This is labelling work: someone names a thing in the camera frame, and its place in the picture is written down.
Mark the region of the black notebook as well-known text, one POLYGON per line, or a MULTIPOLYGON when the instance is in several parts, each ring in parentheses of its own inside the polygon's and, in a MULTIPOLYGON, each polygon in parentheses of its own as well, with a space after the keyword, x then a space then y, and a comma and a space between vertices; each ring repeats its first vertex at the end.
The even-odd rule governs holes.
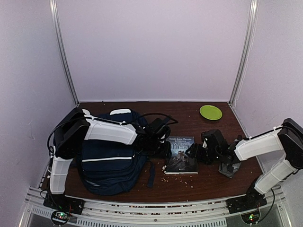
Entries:
POLYGON ((198 163, 191 158, 189 148, 195 143, 194 137, 169 136, 171 155, 166 159, 163 171, 166 175, 195 175, 198 174, 198 163))

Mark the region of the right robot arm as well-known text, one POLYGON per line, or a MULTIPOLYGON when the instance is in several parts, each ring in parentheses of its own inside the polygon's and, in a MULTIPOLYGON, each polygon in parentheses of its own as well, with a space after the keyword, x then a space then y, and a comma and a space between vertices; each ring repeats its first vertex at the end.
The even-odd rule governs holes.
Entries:
POLYGON ((191 145, 185 153, 204 164, 218 160, 219 172, 229 178, 239 170, 243 161, 273 152, 283 152, 284 155, 278 163, 257 177, 245 196, 237 202, 249 209, 261 204, 268 191, 303 168, 303 128, 291 118, 257 136, 238 136, 233 143, 228 143, 219 129, 205 131, 201 137, 202 142, 191 145))

